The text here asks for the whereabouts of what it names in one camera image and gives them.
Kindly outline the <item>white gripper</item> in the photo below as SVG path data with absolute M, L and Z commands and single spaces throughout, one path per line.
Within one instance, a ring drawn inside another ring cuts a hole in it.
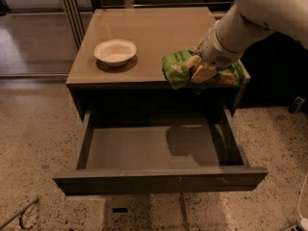
M 206 36 L 195 47 L 194 51 L 199 55 L 193 55 L 187 61 L 191 81 L 200 84 L 213 78 L 217 74 L 217 68 L 226 68 L 236 62 L 244 52 L 234 52 L 227 49 L 218 40 L 217 28 L 219 20 L 208 30 Z

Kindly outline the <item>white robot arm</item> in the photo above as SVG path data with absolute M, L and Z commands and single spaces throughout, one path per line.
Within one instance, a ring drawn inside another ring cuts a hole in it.
M 199 56 L 189 60 L 191 81 L 203 83 L 237 61 L 257 41 L 278 32 L 308 48 L 308 0 L 234 0 L 208 30 Z

